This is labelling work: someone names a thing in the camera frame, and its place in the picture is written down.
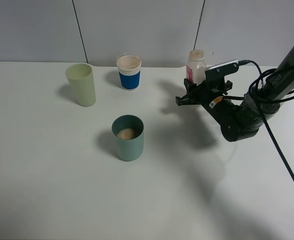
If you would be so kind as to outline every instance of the pink label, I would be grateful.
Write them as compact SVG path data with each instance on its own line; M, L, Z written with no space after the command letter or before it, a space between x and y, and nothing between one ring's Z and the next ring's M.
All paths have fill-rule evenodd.
M192 69L188 66L186 66L187 68L187 78L189 81L191 81L193 83L193 78L192 78Z

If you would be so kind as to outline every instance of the cup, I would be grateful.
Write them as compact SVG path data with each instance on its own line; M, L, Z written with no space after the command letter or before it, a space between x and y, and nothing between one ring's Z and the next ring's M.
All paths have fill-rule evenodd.
M111 127L116 138L117 152L124 161L133 161L143 151L144 126L140 118L133 115L118 117Z
M141 60L137 56L125 55L117 59L121 86L132 91L139 86Z
M90 107L95 104L95 85L89 64L77 63L68 67L66 77L81 106Z

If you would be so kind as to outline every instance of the light green cup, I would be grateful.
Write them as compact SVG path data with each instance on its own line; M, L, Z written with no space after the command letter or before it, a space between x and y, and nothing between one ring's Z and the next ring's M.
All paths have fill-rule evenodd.
M95 104L95 85L89 64L78 63L68 67L66 77L81 106L90 107Z
M124 140L117 137L118 133L124 129L133 129L135 137ZM112 133L116 138L117 151L119 157L124 161L133 161L140 157L143 151L143 122L137 116L123 115L118 117L111 127Z

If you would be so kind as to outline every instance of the cup rim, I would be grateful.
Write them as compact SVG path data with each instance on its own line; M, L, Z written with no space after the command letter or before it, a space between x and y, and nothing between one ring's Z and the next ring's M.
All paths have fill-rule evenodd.
M142 131L139 133L139 135L137 135L137 136L134 137L133 139L122 139L122 138L119 138L117 135L115 135L115 134L113 133L113 130L112 130L112 128L113 128L113 124L116 122L116 120L118 120L119 118L125 117L125 116L132 116L132 117L135 117L135 118L137 118L137 119L142 123ZM142 121L139 117L137 117L137 116L135 116L135 115L132 115L132 114L126 114L126 115L122 115L122 116L117 117L117 118L113 121L113 123L112 123L112 125L111 125L111 132L112 132L112 134L113 134L117 139L120 139L120 140L122 140L122 141L132 141L132 140L134 140L134 139L137 139L138 137L141 136L141 134L143 133L144 129L145 129L145 125L143 124L143 121Z
M67 76L67 71L68 71L70 68L72 68L72 67L74 67L74 66L77 66L77 65L86 65L86 66L89 66L89 67L90 67L90 72L89 72L89 74L86 75L86 76L84 76L83 78L77 78L77 79L74 79L74 78L68 77L68 76ZM90 64L88 64L88 63L84 63L84 62L80 62L80 63L72 64L71 66L69 66L69 67L65 70L65 76L66 76L66 78L71 79L71 80L75 80L75 81L80 81L80 80L82 80L82 79L85 79L85 78L86 78L87 76L89 76L91 73L92 73L92 66L91 66Z
M124 58L124 57L135 57L135 58L139 59L138 66L135 67L135 68L132 68L132 69L124 69L124 68L122 68L121 66L123 66L123 65L118 63L118 60L121 59L121 58ZM141 67L141 59L138 56L134 56L134 55L124 55L124 56L121 56L121 57L117 58L117 67L120 68L122 71L127 71L127 72L134 71L134 70L138 69L139 67Z

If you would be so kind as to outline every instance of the white bottle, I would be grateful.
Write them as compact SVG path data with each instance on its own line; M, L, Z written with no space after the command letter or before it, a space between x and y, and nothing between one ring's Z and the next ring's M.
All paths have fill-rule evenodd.
M203 50L192 50L189 53L188 63L186 66L186 77L189 81L199 85L206 80L205 56Z

